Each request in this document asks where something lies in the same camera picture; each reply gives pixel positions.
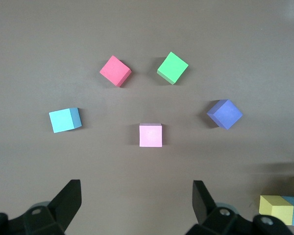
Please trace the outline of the green foam cube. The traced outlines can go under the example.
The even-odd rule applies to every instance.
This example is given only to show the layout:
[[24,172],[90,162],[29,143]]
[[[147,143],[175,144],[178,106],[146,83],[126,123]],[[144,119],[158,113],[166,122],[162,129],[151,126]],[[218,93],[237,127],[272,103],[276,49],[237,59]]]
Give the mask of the green foam cube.
[[157,69],[157,74],[175,84],[189,65],[173,52],[170,52],[163,63]]

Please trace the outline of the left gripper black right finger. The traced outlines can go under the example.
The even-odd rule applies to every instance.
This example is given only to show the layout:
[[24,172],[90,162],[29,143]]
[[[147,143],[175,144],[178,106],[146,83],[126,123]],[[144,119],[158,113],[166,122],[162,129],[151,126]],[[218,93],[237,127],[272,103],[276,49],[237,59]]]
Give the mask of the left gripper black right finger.
[[256,215],[248,221],[228,207],[217,206],[200,180],[193,181],[192,205],[197,224],[185,235],[294,235],[276,217]]

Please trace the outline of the yellow foam cube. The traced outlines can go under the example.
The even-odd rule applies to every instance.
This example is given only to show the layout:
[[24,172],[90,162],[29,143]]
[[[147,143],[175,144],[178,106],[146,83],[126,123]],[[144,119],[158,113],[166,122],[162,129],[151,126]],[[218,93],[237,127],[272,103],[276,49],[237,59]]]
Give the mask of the yellow foam cube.
[[292,225],[294,206],[278,195],[261,195],[259,214],[280,219],[286,225]]

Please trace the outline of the purple foam cube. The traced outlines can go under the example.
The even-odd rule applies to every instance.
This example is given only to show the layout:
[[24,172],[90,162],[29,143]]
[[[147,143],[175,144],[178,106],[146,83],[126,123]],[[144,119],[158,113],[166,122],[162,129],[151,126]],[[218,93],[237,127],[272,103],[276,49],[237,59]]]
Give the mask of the purple foam cube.
[[229,130],[242,116],[243,113],[229,99],[219,100],[207,115],[218,127]]

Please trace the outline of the brown table cover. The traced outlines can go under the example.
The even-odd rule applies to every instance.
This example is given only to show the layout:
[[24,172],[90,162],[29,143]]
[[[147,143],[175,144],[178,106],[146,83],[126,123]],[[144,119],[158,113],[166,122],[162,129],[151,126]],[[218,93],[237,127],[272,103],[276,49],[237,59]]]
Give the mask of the brown table cover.
[[[170,52],[189,66],[157,74]],[[114,55],[121,87],[99,73]],[[207,112],[231,100],[229,129]],[[78,108],[54,133],[49,112]],[[140,123],[162,147],[140,147]],[[79,179],[67,235],[184,235],[192,184],[246,219],[294,196],[294,0],[0,0],[0,212]]]

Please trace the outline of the pink foam cube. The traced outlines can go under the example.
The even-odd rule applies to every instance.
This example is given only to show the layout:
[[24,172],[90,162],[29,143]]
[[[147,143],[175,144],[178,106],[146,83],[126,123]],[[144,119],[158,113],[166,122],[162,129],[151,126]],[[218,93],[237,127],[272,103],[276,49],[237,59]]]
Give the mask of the pink foam cube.
[[162,124],[140,123],[139,125],[140,147],[162,147]]

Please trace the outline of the red foam cube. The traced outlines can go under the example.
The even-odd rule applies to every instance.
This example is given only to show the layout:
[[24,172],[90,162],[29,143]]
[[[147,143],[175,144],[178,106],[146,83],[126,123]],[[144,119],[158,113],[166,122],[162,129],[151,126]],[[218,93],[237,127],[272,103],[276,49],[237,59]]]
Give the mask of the red foam cube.
[[99,73],[115,86],[121,87],[132,71],[121,60],[112,55]]

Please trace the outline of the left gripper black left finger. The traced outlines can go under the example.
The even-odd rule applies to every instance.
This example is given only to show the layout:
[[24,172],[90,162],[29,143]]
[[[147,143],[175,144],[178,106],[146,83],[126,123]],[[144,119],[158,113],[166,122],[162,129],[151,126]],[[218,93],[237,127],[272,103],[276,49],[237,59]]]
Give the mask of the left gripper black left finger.
[[65,235],[81,203],[81,182],[70,180],[50,202],[37,203],[14,219],[0,212],[0,235]]

